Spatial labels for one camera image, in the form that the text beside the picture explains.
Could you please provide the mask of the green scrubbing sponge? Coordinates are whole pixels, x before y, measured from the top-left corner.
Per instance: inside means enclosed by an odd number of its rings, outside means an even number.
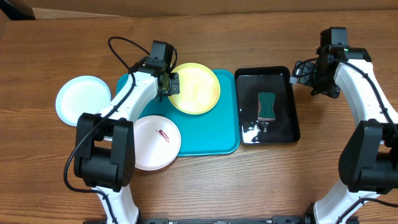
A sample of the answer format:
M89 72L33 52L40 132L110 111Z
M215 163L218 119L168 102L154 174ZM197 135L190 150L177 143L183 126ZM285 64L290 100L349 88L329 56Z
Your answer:
M275 94L271 92L259 92L257 94L257 120L273 121L275 120L274 102Z

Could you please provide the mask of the yellow-green round plate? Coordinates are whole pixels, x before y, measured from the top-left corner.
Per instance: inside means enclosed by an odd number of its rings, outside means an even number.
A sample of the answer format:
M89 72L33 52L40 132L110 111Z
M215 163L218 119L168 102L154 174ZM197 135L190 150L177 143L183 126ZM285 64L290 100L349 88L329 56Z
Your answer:
M176 109L197 115L207 113L217 104L221 85L208 67L199 63L184 63L172 71L179 77L180 93L169 96Z

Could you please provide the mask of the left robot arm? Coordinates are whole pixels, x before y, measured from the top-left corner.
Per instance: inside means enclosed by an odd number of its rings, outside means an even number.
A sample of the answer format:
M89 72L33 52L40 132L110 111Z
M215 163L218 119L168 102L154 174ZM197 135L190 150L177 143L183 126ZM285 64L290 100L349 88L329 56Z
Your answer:
M86 189L97 194L107 223L139 223L129 183L135 166L133 125L153 99L179 92L174 64L144 57L129 68L127 80L108 106L96 114L83 113L77 122L76 143L63 171L65 185L69 165Z

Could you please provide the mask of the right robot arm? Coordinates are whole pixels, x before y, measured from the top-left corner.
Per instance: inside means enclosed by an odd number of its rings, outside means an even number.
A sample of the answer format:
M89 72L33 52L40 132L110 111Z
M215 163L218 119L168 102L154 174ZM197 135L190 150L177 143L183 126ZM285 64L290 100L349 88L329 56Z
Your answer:
M356 128L340 155L338 182L308 209L303 222L357 223L352 215L367 202L397 206L379 199L397 188L397 112L366 49L331 44L317 48L317 54L295 64L290 82L312 87L313 95L343 92Z

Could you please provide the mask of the light blue round plate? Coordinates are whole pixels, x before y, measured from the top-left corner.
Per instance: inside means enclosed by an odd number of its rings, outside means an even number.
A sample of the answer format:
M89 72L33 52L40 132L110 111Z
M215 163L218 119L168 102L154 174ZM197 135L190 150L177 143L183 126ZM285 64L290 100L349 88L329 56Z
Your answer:
M83 113L96 114L111 101L111 92L102 79L84 75L71 79L61 87L55 100L58 117L76 126Z

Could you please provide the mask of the white pink round plate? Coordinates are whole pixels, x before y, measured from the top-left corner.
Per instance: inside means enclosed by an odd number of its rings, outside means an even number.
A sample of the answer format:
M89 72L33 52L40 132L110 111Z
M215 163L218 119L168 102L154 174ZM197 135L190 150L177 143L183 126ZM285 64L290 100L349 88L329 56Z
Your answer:
M176 124L157 115L134 124L135 167L144 171L163 169L177 157L182 137Z

